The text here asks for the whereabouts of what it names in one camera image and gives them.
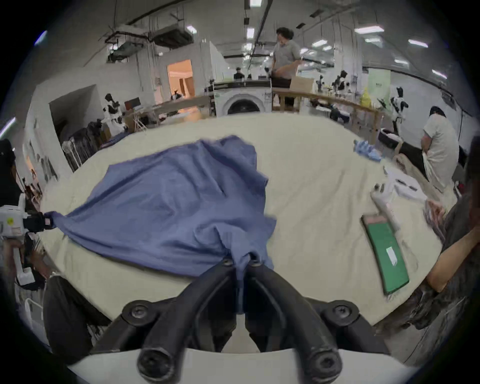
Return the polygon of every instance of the poster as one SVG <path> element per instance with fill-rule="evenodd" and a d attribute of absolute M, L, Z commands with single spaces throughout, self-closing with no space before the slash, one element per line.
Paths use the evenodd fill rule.
<path fill-rule="evenodd" d="M 374 107 L 379 107 L 378 99 L 384 100 L 387 108 L 390 106 L 390 71 L 387 69 L 368 69 L 368 93 Z"/>

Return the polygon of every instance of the black clothing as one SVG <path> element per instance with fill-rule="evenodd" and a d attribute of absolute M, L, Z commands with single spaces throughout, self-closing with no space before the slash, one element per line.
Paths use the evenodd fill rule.
<path fill-rule="evenodd" d="M 290 83 L 292 79 L 284 79 L 283 77 L 272 77 L 272 87 L 275 88 L 290 88 Z M 285 98 L 285 105 L 288 107 L 293 107 L 295 104 L 294 97 L 286 97 Z"/>
<path fill-rule="evenodd" d="M 425 165 L 423 164 L 422 150 L 415 148 L 414 146 L 403 143 L 399 153 L 403 153 L 410 162 L 419 169 L 422 175 L 428 180 L 427 173 L 425 172 Z"/>
<path fill-rule="evenodd" d="M 87 325 L 108 326 L 111 321 L 67 280 L 52 276 L 43 298 L 43 322 L 52 352 L 71 365 L 92 349 Z"/>

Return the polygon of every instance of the white card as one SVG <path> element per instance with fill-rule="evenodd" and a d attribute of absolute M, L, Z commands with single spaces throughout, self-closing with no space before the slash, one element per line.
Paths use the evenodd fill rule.
<path fill-rule="evenodd" d="M 398 260 L 396 259 L 395 251 L 392 247 L 387 248 L 387 254 L 390 258 L 390 261 L 392 262 L 392 265 L 395 266 Z"/>

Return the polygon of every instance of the green phone case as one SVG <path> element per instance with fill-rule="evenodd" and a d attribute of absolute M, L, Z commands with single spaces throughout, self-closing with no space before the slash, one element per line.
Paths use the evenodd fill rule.
<path fill-rule="evenodd" d="M 409 282 L 402 252 L 390 224 L 373 223 L 365 227 L 382 275 L 384 293 L 389 295 Z"/>

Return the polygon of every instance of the white robot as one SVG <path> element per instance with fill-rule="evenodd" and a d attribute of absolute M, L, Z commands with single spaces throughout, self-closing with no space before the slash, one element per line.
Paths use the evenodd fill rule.
<path fill-rule="evenodd" d="M 105 118 L 102 120 L 102 122 L 107 123 L 112 137 L 118 135 L 119 133 L 126 132 L 128 127 L 123 120 L 123 114 L 120 110 L 120 103 L 118 101 L 114 101 L 110 93 L 105 95 L 105 100 L 107 101 L 107 106 L 103 108 Z"/>
<path fill-rule="evenodd" d="M 392 104 L 392 107 L 393 107 L 392 123 L 393 123 L 394 134 L 401 137 L 400 127 L 403 122 L 403 119 L 405 118 L 403 110 L 405 108 L 408 108 L 408 104 L 403 99 L 403 88 L 399 87 L 396 89 L 396 91 L 398 93 L 398 97 L 392 97 L 390 99 L 390 103 Z"/>
<path fill-rule="evenodd" d="M 28 232 L 41 232 L 44 229 L 52 229 L 51 219 L 41 212 L 33 215 L 25 212 L 24 193 L 20 195 L 18 205 L 0 206 L 0 236 L 22 241 Z M 35 283 L 32 268 L 24 268 L 18 249 L 13 250 L 13 261 L 17 271 L 18 284 L 23 287 Z"/>

